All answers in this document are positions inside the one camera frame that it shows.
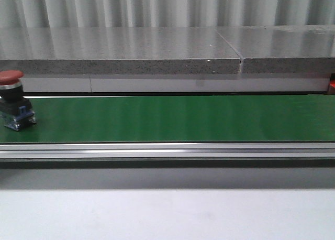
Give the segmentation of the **silver conveyor frame rail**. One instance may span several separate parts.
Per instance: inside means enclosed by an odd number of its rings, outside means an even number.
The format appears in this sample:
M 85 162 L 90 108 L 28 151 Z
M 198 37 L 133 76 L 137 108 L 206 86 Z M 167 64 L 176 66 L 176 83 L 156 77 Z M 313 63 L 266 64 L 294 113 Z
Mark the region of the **silver conveyor frame rail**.
M 2 144 L 2 161 L 334 159 L 331 142 Z

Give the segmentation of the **grey stone slab right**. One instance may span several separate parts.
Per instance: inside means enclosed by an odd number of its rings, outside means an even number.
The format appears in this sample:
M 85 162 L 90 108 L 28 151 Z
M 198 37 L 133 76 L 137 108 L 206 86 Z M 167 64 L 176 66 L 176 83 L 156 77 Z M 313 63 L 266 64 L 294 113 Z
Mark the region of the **grey stone slab right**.
M 217 33 L 240 56 L 241 73 L 334 73 L 334 26 L 218 27 Z

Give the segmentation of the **red plastic tray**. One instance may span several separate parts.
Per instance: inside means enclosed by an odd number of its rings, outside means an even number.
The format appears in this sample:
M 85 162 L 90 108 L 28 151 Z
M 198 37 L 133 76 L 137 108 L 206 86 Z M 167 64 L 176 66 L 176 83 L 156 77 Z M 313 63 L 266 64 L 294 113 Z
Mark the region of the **red plastic tray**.
M 335 95 L 335 74 L 334 73 L 330 77 L 327 94 Z

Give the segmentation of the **grey stone slab left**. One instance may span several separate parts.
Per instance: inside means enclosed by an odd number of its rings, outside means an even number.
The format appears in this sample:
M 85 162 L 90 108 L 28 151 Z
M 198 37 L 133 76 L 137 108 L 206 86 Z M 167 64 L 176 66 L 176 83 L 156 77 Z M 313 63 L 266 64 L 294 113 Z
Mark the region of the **grey stone slab left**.
M 2 28 L 1 69 L 28 75 L 237 74 L 213 28 Z

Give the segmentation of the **green conveyor belt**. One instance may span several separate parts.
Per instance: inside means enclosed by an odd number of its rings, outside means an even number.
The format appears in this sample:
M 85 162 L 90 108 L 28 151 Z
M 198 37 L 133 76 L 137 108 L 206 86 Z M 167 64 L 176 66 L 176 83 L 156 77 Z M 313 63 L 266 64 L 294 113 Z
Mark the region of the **green conveyor belt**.
M 2 143 L 334 141 L 334 96 L 219 95 L 32 99 L 37 123 Z

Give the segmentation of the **grey stone slab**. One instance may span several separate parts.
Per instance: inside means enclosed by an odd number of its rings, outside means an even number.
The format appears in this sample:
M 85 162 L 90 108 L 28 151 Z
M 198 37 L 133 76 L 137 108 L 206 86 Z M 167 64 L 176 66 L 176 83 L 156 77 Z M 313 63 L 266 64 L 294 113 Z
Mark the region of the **grey stone slab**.
M 217 33 L 240 56 L 241 73 L 334 73 L 334 26 L 218 27 Z
M 213 28 L 2 28 L 1 69 L 28 75 L 237 74 Z

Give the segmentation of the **red mushroom button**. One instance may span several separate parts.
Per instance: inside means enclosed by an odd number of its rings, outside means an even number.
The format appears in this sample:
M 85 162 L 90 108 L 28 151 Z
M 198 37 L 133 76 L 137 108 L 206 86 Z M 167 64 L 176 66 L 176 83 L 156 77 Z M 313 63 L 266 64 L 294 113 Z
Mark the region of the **red mushroom button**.
M 1 118 L 4 126 L 15 131 L 36 124 L 32 103 L 24 97 L 19 70 L 1 72 Z

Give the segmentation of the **white corrugated curtain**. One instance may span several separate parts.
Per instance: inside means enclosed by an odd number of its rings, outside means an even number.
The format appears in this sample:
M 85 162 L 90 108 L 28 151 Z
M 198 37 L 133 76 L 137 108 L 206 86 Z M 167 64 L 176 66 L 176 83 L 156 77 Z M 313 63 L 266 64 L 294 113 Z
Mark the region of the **white corrugated curtain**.
M 1 0 L 2 27 L 329 25 L 334 0 Z

